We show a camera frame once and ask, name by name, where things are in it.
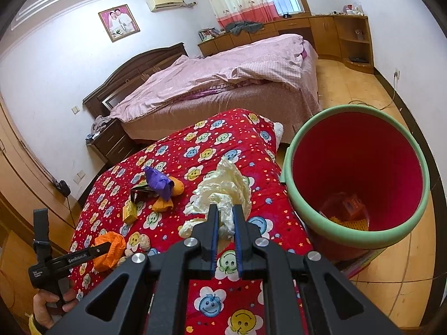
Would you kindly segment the red smiley flower blanket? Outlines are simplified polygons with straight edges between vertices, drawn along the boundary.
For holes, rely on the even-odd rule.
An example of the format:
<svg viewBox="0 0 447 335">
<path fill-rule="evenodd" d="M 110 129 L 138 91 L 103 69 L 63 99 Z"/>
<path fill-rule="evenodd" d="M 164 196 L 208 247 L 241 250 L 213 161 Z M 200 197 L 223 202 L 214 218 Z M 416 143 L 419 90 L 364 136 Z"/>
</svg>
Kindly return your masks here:
<svg viewBox="0 0 447 335">
<path fill-rule="evenodd" d="M 186 334 L 264 334 L 262 282 L 239 277 L 231 208 L 282 249 L 305 254 L 311 242 L 280 183 L 276 161 L 283 126 L 245 109 L 199 121 L 106 171 L 94 184 L 71 250 L 119 234 L 124 257 L 157 255 L 188 238 L 211 204 L 220 217 L 214 276 L 189 285 Z"/>
</svg>

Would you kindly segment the purple plastic wrapper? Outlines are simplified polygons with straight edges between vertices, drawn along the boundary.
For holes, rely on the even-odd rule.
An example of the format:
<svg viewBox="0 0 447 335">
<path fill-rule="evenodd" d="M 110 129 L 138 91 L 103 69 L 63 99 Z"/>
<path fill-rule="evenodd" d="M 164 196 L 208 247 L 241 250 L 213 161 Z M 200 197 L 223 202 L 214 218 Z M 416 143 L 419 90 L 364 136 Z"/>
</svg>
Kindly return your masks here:
<svg viewBox="0 0 447 335">
<path fill-rule="evenodd" d="M 174 182 L 155 168 L 145 167 L 146 182 L 160 198 L 168 201 L 173 193 Z"/>
</svg>

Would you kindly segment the yellow foam fruit net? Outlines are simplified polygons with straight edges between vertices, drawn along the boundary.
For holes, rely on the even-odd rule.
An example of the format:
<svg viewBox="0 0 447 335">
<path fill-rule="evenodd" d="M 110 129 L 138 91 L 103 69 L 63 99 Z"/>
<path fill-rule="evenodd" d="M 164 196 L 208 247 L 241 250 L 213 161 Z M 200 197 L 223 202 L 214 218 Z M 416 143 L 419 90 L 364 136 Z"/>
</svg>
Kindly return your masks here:
<svg viewBox="0 0 447 335">
<path fill-rule="evenodd" d="M 335 222 L 337 225 L 341 225 L 346 228 L 351 228 L 357 231 L 369 231 L 369 222 L 366 218 L 359 220 L 348 220 L 342 221 L 337 217 L 333 216 L 330 218 L 331 222 Z"/>
</svg>

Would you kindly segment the orange wrapper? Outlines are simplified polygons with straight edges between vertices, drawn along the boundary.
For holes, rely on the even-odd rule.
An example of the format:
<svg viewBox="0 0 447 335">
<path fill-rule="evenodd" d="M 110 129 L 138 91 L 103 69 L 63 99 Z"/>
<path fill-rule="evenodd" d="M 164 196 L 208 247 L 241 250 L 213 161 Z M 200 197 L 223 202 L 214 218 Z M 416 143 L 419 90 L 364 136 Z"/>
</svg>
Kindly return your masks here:
<svg viewBox="0 0 447 335">
<path fill-rule="evenodd" d="M 155 212 L 166 212 L 168 209 L 173 209 L 173 197 L 180 196 L 184 191 L 184 184 L 179 179 L 168 176 L 169 185 L 166 186 L 167 191 L 159 194 L 157 200 L 152 205 Z"/>
</svg>

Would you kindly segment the black charger on wall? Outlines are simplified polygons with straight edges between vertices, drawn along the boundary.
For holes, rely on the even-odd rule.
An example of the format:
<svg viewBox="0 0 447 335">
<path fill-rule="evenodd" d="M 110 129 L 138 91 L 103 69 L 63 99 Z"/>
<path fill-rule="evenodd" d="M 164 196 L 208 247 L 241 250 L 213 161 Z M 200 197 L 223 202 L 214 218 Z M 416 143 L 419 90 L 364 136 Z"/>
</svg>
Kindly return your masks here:
<svg viewBox="0 0 447 335">
<path fill-rule="evenodd" d="M 64 180 L 54 181 L 53 185 L 64 197 L 70 196 L 71 190 L 66 181 Z"/>
</svg>

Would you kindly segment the books on cabinet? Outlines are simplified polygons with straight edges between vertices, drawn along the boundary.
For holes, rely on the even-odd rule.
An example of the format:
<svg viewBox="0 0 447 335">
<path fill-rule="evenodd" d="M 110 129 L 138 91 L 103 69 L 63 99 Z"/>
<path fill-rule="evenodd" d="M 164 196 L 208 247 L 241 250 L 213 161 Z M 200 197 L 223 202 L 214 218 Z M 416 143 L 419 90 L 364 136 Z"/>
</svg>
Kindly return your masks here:
<svg viewBox="0 0 447 335">
<path fill-rule="evenodd" d="M 199 38 L 201 39 L 202 42 L 214 39 L 216 37 L 220 36 L 220 31 L 218 31 L 215 28 L 206 28 L 203 30 L 200 30 L 198 32 L 199 34 Z"/>
</svg>

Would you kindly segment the red bin with green rim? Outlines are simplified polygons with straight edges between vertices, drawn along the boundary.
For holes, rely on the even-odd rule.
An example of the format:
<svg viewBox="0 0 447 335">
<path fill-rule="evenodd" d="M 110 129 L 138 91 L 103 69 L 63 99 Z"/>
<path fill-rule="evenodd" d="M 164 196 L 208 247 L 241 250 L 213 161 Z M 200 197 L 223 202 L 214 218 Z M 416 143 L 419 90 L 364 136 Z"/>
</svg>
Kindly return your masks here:
<svg viewBox="0 0 447 335">
<path fill-rule="evenodd" d="M 422 218 L 430 191 L 427 161 L 413 135 L 377 109 L 341 105 L 298 130 L 283 162 L 283 182 L 315 250 L 336 262 L 382 250 L 406 238 Z M 320 214 L 334 194 L 356 194 L 369 231 Z"/>
</svg>

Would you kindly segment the wooden wardrobe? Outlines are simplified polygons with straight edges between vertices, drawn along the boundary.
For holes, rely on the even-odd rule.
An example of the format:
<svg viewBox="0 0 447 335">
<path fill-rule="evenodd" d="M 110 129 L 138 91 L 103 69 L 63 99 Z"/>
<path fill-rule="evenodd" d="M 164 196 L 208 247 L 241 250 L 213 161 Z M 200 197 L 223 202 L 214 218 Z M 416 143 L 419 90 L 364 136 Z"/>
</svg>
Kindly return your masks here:
<svg viewBox="0 0 447 335">
<path fill-rule="evenodd" d="M 28 268 L 35 263 L 33 210 L 49 210 L 49 238 L 56 256 L 70 247 L 80 206 L 66 200 L 26 151 L 1 102 L 1 299 L 19 324 L 27 324 L 35 289 Z"/>
</svg>

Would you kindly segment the wall air conditioner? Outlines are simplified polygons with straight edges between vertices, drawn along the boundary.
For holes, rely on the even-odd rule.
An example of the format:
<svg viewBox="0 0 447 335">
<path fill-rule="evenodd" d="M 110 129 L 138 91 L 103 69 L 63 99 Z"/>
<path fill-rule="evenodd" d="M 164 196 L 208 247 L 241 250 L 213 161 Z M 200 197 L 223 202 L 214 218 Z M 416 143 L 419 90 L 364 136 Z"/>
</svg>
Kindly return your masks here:
<svg viewBox="0 0 447 335">
<path fill-rule="evenodd" d="M 147 5 L 149 6 L 149 10 L 151 12 L 182 8 L 186 6 L 183 0 L 149 0 Z"/>
</svg>

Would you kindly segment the yellow green bean cake box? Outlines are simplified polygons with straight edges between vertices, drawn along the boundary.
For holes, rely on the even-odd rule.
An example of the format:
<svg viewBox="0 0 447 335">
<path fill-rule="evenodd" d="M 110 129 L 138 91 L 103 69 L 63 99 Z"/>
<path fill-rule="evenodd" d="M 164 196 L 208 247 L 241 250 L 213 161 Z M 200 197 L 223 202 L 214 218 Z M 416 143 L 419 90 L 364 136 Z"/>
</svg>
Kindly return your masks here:
<svg viewBox="0 0 447 335">
<path fill-rule="evenodd" d="M 137 209 L 134 202 L 127 200 L 122 210 L 123 223 L 132 225 L 137 220 Z"/>
</svg>

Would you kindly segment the orange cardboard box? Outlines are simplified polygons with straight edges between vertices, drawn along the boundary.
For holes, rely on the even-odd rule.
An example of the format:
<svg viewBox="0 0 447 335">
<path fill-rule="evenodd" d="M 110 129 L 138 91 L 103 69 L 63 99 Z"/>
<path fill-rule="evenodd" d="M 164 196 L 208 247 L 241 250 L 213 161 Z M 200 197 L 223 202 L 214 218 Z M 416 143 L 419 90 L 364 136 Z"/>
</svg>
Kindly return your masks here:
<svg viewBox="0 0 447 335">
<path fill-rule="evenodd" d="M 344 192 L 329 197 L 320 208 L 320 214 L 342 222 L 360 220 L 367 216 L 366 207 L 358 196 Z"/>
</svg>

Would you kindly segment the pink quilt on bed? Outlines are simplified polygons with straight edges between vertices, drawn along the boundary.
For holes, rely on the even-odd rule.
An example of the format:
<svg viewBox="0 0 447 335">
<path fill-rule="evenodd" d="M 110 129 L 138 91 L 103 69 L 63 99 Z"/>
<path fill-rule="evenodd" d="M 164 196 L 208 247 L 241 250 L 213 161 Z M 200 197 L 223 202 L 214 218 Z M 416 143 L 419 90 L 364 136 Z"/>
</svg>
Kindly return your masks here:
<svg viewBox="0 0 447 335">
<path fill-rule="evenodd" d="M 297 34 L 259 40 L 206 58 L 182 55 L 117 104 L 110 118 L 130 123 L 188 96 L 254 81 L 280 83 L 303 94 L 311 101 L 311 112 L 317 113 L 320 105 L 305 80 L 305 62 L 310 57 L 305 40 Z"/>
</svg>

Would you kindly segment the cream plastic bag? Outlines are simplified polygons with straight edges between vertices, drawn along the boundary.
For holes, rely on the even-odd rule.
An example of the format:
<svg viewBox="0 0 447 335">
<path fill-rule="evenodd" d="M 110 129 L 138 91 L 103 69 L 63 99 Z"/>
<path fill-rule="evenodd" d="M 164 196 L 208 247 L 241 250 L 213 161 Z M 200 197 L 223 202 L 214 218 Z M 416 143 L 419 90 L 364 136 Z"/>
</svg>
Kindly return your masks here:
<svg viewBox="0 0 447 335">
<path fill-rule="evenodd" d="M 219 239 L 230 240 L 234 235 L 233 207 L 242 205 L 245 219 L 251 212 L 251 188 L 249 178 L 244 176 L 235 163 L 221 158 L 217 168 L 205 175 L 186 204 L 183 213 L 205 214 L 204 219 L 186 220 L 179 230 L 181 238 L 192 236 L 193 228 L 205 222 L 211 204 L 219 210 Z"/>
</svg>

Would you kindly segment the clothes on nightstand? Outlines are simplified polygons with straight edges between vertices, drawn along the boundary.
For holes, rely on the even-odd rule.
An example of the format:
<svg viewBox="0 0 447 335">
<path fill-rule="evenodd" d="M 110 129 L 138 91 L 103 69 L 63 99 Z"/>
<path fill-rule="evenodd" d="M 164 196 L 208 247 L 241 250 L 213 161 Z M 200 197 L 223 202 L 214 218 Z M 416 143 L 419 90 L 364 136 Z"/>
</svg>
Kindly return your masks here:
<svg viewBox="0 0 447 335">
<path fill-rule="evenodd" d="M 97 116 L 91 126 L 90 133 L 85 137 L 85 142 L 90 143 L 94 141 L 108 127 L 111 121 L 112 118 L 109 116 Z"/>
</svg>

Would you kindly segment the orange foam net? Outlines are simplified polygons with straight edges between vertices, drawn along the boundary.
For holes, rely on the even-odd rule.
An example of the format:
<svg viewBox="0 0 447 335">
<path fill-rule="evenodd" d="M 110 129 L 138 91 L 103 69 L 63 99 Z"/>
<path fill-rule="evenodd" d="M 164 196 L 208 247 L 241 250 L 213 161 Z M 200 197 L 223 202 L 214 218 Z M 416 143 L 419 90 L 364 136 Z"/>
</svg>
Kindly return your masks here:
<svg viewBox="0 0 447 335">
<path fill-rule="evenodd" d="M 95 239 L 96 246 L 103 243 L 109 243 L 110 248 L 107 253 L 93 260 L 94 269 L 97 272 L 113 269 L 118 264 L 120 258 L 123 256 L 123 252 L 126 249 L 126 241 L 124 237 L 113 231 L 110 231 L 104 235 L 99 235 Z"/>
</svg>

